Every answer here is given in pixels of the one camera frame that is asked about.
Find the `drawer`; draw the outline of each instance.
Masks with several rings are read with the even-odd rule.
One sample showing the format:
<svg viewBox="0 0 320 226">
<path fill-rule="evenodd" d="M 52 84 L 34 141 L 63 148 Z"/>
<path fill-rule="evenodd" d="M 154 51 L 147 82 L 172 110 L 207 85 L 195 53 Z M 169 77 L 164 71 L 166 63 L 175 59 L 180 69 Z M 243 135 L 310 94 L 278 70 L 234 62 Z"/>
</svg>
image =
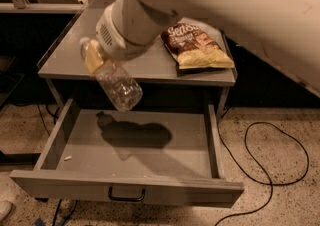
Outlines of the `drawer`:
<svg viewBox="0 0 320 226">
<path fill-rule="evenodd" d="M 214 106 L 204 113 L 81 109 L 69 99 L 32 171 L 10 177 L 30 196 L 231 207 Z"/>
</svg>

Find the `floor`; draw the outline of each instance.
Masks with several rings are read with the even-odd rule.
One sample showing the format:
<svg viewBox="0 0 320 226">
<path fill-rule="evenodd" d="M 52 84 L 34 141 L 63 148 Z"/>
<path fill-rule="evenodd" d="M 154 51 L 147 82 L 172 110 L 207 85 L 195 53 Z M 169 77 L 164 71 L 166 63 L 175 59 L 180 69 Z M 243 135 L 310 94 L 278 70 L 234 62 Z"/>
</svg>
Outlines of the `floor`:
<svg viewBox="0 0 320 226">
<path fill-rule="evenodd" d="M 44 105 L 6 105 L 0 111 L 0 143 L 5 153 L 41 152 L 53 118 Z M 54 112 L 55 105 L 49 110 Z M 228 218 L 219 225 L 320 225 L 320 109 L 230 108 L 219 124 L 221 137 L 236 160 L 252 177 L 268 178 L 245 150 L 246 129 L 255 122 L 270 122 L 299 140 L 309 156 L 305 178 L 296 184 L 274 186 L 271 201 L 260 211 Z M 273 126 L 255 124 L 247 134 L 247 146 L 265 167 L 274 184 L 295 181 L 307 169 L 307 158 L 300 145 Z M 243 182 L 245 191 L 232 208 L 171 207 L 78 201 L 67 225 L 215 225 L 224 216 L 253 211 L 270 197 L 270 186 L 258 184 L 244 175 L 221 147 L 228 181 Z M 10 178 L 10 170 L 0 172 L 0 200 L 9 200 L 13 209 L 0 225 L 36 225 L 39 218 L 51 225 L 59 200 L 41 202 L 28 196 Z M 63 200 L 59 222 L 73 209 L 75 201 Z"/>
</svg>

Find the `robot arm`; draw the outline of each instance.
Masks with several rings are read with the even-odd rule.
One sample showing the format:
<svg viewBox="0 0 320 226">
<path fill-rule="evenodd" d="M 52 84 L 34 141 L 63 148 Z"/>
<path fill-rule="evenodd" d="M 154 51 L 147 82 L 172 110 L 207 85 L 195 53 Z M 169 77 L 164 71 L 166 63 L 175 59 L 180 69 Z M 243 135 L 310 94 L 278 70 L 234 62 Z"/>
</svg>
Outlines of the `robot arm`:
<svg viewBox="0 0 320 226">
<path fill-rule="evenodd" d="M 204 21 L 320 97 L 320 0 L 116 0 L 97 24 L 106 54 L 139 56 L 182 17 Z"/>
</svg>

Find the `brown snack package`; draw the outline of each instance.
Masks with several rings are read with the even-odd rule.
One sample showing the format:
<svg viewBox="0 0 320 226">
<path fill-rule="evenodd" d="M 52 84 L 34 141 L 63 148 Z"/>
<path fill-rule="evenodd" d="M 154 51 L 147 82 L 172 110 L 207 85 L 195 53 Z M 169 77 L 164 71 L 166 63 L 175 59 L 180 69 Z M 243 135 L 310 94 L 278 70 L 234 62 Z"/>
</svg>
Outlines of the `brown snack package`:
<svg viewBox="0 0 320 226">
<path fill-rule="evenodd" d="M 178 23 L 164 31 L 161 39 L 179 69 L 234 67 L 230 57 L 196 25 Z"/>
</svg>

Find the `black handle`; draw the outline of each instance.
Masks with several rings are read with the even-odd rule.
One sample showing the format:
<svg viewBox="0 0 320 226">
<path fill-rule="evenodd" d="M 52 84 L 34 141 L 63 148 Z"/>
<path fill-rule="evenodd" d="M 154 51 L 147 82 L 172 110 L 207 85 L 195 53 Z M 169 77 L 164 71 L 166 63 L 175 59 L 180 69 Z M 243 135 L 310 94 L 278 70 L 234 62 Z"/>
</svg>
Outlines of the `black handle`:
<svg viewBox="0 0 320 226">
<path fill-rule="evenodd" d="M 142 189 L 141 196 L 138 198 L 123 198 L 123 197 L 114 197 L 112 196 L 112 187 L 109 188 L 108 198 L 112 201 L 121 201 L 121 202 L 141 202 L 144 199 L 146 194 L 145 189 Z"/>
</svg>

